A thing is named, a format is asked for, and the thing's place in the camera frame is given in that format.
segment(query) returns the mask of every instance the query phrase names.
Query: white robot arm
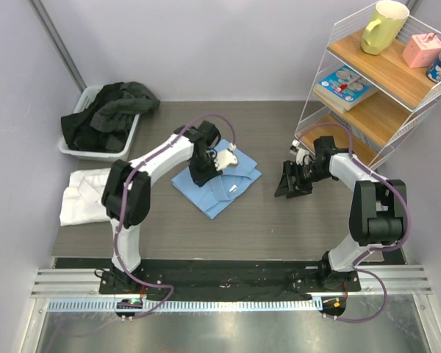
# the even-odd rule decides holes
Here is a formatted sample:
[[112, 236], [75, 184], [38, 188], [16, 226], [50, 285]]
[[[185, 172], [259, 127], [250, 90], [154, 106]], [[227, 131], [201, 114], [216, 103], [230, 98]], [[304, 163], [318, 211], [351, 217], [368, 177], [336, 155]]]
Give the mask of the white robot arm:
[[[142, 161], [147, 160], [147, 163], [138, 169], [130, 186], [131, 191], [127, 199], [124, 225], [118, 236], [119, 253], [129, 272], [133, 272], [141, 261], [139, 254], [140, 223], [150, 208], [151, 186], [175, 165], [185, 161], [189, 161], [191, 177], [194, 183], [199, 186], [222, 174], [222, 170], [229, 165], [237, 164], [237, 158], [233, 152], [235, 146], [232, 144], [229, 149], [218, 153], [212, 152], [213, 145], [217, 144], [221, 138], [214, 124], [204, 121], [199, 128], [190, 128], [181, 137], [178, 136], [178, 132], [179, 130], [175, 131], [165, 143], [130, 163], [122, 160], [117, 161], [113, 164], [108, 176], [102, 204], [107, 208], [114, 236], [120, 220], [123, 184], [129, 172]], [[118, 270], [124, 271], [116, 254], [112, 257], [112, 263]]]
[[[349, 229], [345, 239], [326, 252], [321, 260], [322, 275], [350, 273], [375, 250], [394, 246], [406, 231], [403, 205], [390, 190], [365, 173], [351, 160], [348, 149], [339, 149], [332, 136], [314, 141], [315, 158], [293, 146], [296, 163], [283, 164], [283, 177], [275, 196], [287, 198], [312, 192], [312, 183], [326, 178], [341, 180], [353, 191]], [[401, 180], [387, 180], [406, 199]]]

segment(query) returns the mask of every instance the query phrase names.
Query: metal pole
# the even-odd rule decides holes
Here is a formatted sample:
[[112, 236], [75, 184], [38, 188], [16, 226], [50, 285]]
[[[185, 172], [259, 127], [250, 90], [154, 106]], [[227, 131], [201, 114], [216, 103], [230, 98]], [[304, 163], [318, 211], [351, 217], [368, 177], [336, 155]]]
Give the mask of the metal pole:
[[420, 6], [420, 3], [421, 0], [408, 0], [406, 2], [406, 6], [409, 8], [412, 15], [415, 14], [415, 11], [418, 9], [418, 6]]
[[62, 38], [59, 35], [54, 23], [51, 20], [51, 17], [46, 11], [41, 0], [28, 0], [32, 9], [35, 11], [35, 14], [41, 24], [43, 25], [45, 31], [48, 36], [51, 38], [52, 44], [60, 55], [60, 58], [64, 62], [65, 67], [68, 70], [68, 73], [72, 76], [72, 79], [75, 81], [77, 87], [80, 91], [83, 91], [87, 85], [82, 78], [82, 75], [79, 73], [79, 69], [76, 67], [72, 56], [68, 52]]

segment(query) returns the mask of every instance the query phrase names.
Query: black garment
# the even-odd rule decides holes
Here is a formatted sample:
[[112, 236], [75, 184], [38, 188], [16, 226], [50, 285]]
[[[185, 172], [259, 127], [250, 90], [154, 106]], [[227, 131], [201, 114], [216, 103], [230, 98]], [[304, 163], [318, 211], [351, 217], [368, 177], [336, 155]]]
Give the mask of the black garment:
[[83, 112], [61, 117], [62, 133], [69, 149], [122, 151], [135, 114], [152, 113], [160, 101], [137, 82], [105, 85]]

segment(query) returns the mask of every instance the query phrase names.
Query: mug handle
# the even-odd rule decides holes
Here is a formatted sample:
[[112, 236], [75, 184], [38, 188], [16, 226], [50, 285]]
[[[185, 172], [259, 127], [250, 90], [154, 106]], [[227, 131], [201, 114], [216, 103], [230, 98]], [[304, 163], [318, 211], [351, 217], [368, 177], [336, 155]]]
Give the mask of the mug handle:
[[371, 21], [365, 28], [365, 32], [363, 33], [363, 37], [366, 37], [368, 35], [370, 35], [370, 33], [379, 25], [381, 24], [382, 21], [377, 19], [374, 21]]

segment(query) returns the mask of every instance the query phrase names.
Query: book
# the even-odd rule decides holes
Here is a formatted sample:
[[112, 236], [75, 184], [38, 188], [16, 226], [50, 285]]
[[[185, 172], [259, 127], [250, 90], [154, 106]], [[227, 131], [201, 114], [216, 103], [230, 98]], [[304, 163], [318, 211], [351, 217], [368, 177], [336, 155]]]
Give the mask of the book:
[[319, 99], [330, 102], [333, 110], [344, 113], [372, 96], [377, 90], [372, 83], [344, 65], [317, 82], [312, 92]]

